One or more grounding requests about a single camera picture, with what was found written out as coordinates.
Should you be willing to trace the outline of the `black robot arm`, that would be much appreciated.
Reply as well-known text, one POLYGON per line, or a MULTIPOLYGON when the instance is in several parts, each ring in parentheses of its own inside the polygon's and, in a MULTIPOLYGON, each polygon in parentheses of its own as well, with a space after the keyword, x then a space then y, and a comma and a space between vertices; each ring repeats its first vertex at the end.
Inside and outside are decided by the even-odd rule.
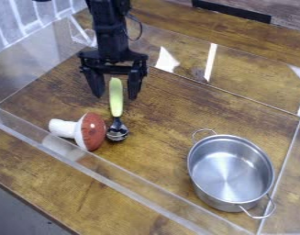
POLYGON ((128 47, 129 0, 85 0, 85 3, 93 18, 97 48, 78 53, 80 71, 96 97, 101 97, 105 90, 104 75, 125 74, 128 98, 134 100, 146 75, 148 55, 128 47))

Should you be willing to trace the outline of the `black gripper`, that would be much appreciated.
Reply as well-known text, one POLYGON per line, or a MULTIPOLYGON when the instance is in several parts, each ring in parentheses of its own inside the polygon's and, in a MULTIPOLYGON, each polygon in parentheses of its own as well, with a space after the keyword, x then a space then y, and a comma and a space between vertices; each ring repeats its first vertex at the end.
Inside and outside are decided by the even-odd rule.
POLYGON ((141 77, 146 75, 148 56, 129 49, 125 29, 97 32, 97 48, 80 52, 78 58, 81 72, 97 98, 105 90, 104 73, 128 74, 128 99, 137 98, 141 77))

